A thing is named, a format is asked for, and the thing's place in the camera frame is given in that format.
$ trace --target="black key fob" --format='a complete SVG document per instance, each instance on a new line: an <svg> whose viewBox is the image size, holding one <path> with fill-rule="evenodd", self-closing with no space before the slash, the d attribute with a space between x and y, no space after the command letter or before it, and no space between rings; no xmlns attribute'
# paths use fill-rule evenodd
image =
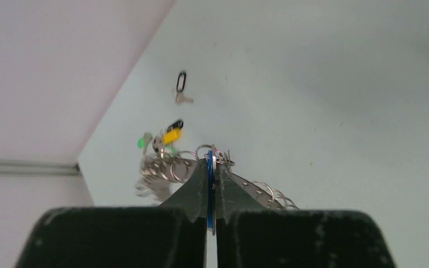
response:
<svg viewBox="0 0 429 268"><path fill-rule="evenodd" d="M185 89L185 82L187 81L187 73L185 71L181 71L178 74L177 80L177 92L181 93Z"/></svg>
<svg viewBox="0 0 429 268"><path fill-rule="evenodd" d="M183 128L183 120L178 119L177 121L175 121L173 124L171 124L168 128L167 128L167 132L172 131L173 129L178 128L178 129L182 129Z"/></svg>

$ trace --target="white wall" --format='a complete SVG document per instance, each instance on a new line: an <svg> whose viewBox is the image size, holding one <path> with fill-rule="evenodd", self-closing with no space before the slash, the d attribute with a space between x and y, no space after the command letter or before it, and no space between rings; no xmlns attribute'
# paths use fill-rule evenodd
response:
<svg viewBox="0 0 429 268"><path fill-rule="evenodd" d="M88 206L81 177L0 177L0 268L13 267L34 223L48 209Z"/></svg>
<svg viewBox="0 0 429 268"><path fill-rule="evenodd" d="M76 162L174 0L0 0L0 159Z"/></svg>
<svg viewBox="0 0 429 268"><path fill-rule="evenodd" d="M429 1L177 1L80 155L96 204L152 203L137 139L177 118L181 150L230 149L302 209L363 210L400 267L429 267Z"/></svg>

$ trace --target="metal key ring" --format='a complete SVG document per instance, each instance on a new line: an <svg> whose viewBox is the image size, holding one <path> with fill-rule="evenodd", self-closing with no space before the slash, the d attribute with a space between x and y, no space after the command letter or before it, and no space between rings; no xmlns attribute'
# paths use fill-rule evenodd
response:
<svg viewBox="0 0 429 268"><path fill-rule="evenodd" d="M166 181L170 181L170 179L165 175L165 173L164 173L164 172L161 172L161 173L160 173L160 176L162 176L162 178L164 178L164 180L166 180Z"/></svg>
<svg viewBox="0 0 429 268"><path fill-rule="evenodd" d="M272 188L267 183L265 183L263 181L257 181L257 180L255 180L255 181L252 181L251 183L252 184L258 183L258 184L266 187L270 191L270 194L271 194L272 198L271 198L271 200L269 202L270 206L267 207L267 208L270 208L272 206L272 204L274 203L274 201L275 201L274 191L272 191Z"/></svg>
<svg viewBox="0 0 429 268"><path fill-rule="evenodd" d="M188 162L188 161L185 161L185 158L183 158L182 156L181 156L181 154L191 154L191 155L193 155L193 156L196 156L196 154L194 153L194 152L191 152L191 151L178 151L176 154L175 154L175 156L177 156L178 158L180 158L180 159L182 159L183 160L183 163L185 164L185 169L186 169L186 174L188 173L188 166L190 165L190 163ZM176 174L175 174L175 170L174 170L174 167L175 167L175 164L176 164L176 162L175 161L173 161L172 162L172 164L170 164L170 174L171 174L171 176L177 181L177 182L179 182L179 183L182 183L182 182L184 182L184 181L186 181L185 179L181 179L179 176L177 176Z"/></svg>
<svg viewBox="0 0 429 268"><path fill-rule="evenodd" d="M211 149L211 145L203 144L203 145L200 145L200 146L198 146L198 147L197 147L197 149L195 150L195 158L197 159L197 161L199 160L198 151L199 151L201 148L208 148L208 149Z"/></svg>
<svg viewBox="0 0 429 268"><path fill-rule="evenodd" d="M300 210L300 209L298 208L298 206L297 206L297 205L295 205L295 203L294 203L290 198L285 197L285 201L290 202L290 204L286 205L286 206L285 206L285 208L287 208L287 207L291 207L291 208L294 208L294 209L298 209L298 210Z"/></svg>
<svg viewBox="0 0 429 268"><path fill-rule="evenodd" d="M286 206L287 206L287 200L286 200L286 197L285 197L284 193L282 193L281 191L279 191L279 190L277 190L277 189L272 189L272 191L273 191L274 193L277 193L277 194L278 194L278 197L276 197L276 198L275 198L275 200L276 200L276 201L279 201L280 199L281 199L281 200L284 200L284 207L286 207Z"/></svg>

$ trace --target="black key ring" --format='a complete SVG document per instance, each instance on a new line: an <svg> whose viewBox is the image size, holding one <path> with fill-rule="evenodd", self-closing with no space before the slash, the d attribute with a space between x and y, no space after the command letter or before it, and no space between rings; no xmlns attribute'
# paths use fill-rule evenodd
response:
<svg viewBox="0 0 429 268"><path fill-rule="evenodd" d="M185 71L181 71L178 74L178 80L177 80L177 92L181 93L185 89L185 82L187 81L187 73Z"/></svg>

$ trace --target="bunch of keys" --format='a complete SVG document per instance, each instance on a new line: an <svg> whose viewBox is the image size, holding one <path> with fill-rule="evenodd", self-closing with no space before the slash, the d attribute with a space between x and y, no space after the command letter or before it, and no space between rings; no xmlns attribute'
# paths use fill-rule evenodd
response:
<svg viewBox="0 0 429 268"><path fill-rule="evenodd" d="M187 73L185 71L181 71L178 74L177 80L177 96L175 97L175 103L180 105L184 102L193 103L193 99L185 97L183 95L183 90L185 89L185 82L187 81Z"/></svg>

